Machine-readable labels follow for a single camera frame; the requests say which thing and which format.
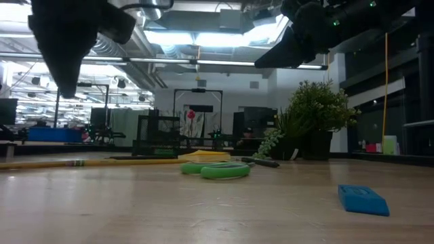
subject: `plant pot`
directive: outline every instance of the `plant pot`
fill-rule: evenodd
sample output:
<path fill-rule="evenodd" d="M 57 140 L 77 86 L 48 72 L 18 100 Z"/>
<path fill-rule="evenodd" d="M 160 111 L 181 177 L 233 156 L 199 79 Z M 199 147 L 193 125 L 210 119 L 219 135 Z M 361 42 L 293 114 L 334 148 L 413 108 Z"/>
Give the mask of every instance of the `plant pot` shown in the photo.
<path fill-rule="evenodd" d="M 274 160 L 294 160 L 300 155 L 301 138 L 280 138 L 272 147 L 269 156 Z"/>
<path fill-rule="evenodd" d="M 304 138 L 303 159 L 327 161 L 332 136 L 331 131 L 312 131 L 307 134 Z"/>

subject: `blue sponge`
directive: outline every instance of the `blue sponge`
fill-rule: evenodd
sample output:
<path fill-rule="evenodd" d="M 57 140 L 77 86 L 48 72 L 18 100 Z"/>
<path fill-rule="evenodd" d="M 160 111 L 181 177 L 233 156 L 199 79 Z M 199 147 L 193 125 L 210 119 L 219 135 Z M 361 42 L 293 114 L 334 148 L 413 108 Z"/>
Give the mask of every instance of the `blue sponge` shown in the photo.
<path fill-rule="evenodd" d="M 380 216 L 390 215 L 386 200 L 367 186 L 339 185 L 338 192 L 339 200 L 347 211 Z"/>

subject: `potted plant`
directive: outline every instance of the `potted plant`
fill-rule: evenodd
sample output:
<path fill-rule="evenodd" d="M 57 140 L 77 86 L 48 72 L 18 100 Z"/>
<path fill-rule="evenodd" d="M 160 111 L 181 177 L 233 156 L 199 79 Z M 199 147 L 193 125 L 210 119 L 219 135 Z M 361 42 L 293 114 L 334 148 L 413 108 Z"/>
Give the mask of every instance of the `potted plant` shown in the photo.
<path fill-rule="evenodd" d="M 348 96 L 343 89 L 334 93 L 332 84 L 300 82 L 290 100 L 292 116 L 309 124 L 303 142 L 304 159 L 328 160 L 333 132 L 356 123 L 352 117 L 359 111 L 348 108 Z"/>
<path fill-rule="evenodd" d="M 265 140 L 254 157 L 263 159 L 267 155 L 276 160 L 295 159 L 302 146 L 301 138 L 310 130 L 306 121 L 293 115 L 291 108 L 282 110 L 276 118 L 276 129 L 265 133 Z"/>

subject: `blue bin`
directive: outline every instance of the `blue bin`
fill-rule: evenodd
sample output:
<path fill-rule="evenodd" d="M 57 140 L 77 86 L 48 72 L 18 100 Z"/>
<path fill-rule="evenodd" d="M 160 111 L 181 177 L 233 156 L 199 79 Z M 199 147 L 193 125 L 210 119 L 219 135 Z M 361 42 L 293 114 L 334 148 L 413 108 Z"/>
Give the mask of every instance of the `blue bin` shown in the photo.
<path fill-rule="evenodd" d="M 81 132 L 76 129 L 31 127 L 28 140 L 33 142 L 82 142 Z"/>

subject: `table surface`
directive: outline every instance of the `table surface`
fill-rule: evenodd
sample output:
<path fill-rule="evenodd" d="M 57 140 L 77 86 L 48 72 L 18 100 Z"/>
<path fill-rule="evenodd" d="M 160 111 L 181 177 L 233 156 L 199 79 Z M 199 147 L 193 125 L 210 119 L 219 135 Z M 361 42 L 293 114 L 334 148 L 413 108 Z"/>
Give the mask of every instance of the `table surface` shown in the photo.
<path fill-rule="evenodd" d="M 179 165 L 83 167 L 2 171 L 0 182 L 7 244 L 434 243 L 434 169 L 426 167 L 296 161 L 234 180 L 182 175 Z M 338 184 L 370 186 L 391 216 L 345 212 Z"/>

